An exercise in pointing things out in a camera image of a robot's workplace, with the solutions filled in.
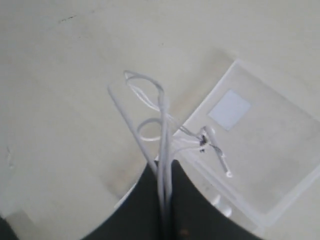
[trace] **white floor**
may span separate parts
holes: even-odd
[[[320,120],[319,9],[315,0],[2,1],[1,215],[22,240],[76,240],[113,212],[145,164],[106,92],[125,69],[162,82],[182,123],[240,57]],[[319,239],[319,185],[265,236]]]

